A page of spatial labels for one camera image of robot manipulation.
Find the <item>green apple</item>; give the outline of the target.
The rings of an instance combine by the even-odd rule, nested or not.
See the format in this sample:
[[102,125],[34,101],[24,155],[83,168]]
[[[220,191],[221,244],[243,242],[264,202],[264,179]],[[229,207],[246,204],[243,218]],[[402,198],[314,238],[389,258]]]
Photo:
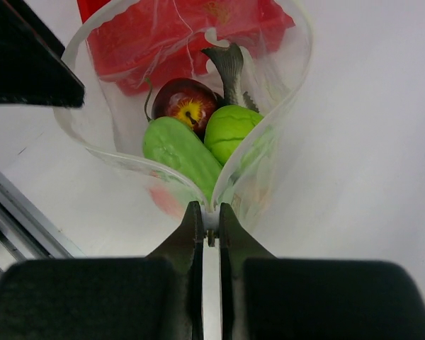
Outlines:
[[263,120],[254,110],[238,105],[217,109],[210,117],[205,130],[204,145],[225,165],[244,138]]

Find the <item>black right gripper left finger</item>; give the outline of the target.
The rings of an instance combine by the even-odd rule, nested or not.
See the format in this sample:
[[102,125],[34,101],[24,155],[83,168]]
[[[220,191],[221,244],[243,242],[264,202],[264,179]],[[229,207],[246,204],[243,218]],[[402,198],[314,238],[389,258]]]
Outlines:
[[29,260],[0,278],[0,339],[202,339],[198,202],[144,257]]

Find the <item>grey toy fish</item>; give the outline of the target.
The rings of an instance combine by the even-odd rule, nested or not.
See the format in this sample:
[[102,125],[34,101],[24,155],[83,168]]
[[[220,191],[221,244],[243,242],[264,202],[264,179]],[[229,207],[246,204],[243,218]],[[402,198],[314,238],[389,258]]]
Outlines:
[[223,98],[227,105],[237,105],[259,112],[247,91],[242,89],[244,56],[240,46],[232,42],[228,47],[211,46],[201,50],[214,64],[222,80]]

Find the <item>clear zip top bag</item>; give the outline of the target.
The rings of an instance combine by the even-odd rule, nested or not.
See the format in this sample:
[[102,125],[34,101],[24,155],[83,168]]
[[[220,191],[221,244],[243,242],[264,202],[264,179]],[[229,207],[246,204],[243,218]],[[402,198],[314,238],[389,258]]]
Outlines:
[[180,218],[224,203],[253,229],[281,175],[281,134],[310,66],[298,1],[79,1],[62,55],[85,86],[64,132]]

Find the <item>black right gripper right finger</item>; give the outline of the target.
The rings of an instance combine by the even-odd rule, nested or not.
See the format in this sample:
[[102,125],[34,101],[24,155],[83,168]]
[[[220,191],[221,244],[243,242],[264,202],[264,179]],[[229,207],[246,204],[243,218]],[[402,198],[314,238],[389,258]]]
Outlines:
[[388,261],[278,258],[219,215],[223,339],[425,339],[425,303]]

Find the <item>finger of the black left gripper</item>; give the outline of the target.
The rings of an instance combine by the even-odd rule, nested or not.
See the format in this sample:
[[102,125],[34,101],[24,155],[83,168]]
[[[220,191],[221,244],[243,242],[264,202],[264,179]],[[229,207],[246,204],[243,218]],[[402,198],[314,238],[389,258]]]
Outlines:
[[25,1],[0,0],[0,105],[82,107],[85,87],[64,51]]

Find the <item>green bitter gourd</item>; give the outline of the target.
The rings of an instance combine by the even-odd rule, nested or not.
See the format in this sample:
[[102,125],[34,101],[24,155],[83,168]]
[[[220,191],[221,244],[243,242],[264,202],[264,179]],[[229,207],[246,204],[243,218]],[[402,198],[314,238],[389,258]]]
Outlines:
[[212,200],[222,165],[187,124],[171,117],[152,120],[144,133],[142,152],[145,158],[190,179],[207,202]]

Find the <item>dark purple mangosteen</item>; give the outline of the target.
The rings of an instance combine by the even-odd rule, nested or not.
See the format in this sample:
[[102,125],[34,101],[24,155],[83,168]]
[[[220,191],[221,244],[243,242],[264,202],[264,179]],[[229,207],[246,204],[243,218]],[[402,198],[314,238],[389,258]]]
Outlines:
[[175,78],[160,88],[152,105],[152,117],[176,118],[203,139],[208,121],[219,107],[219,96],[206,85],[194,79]]

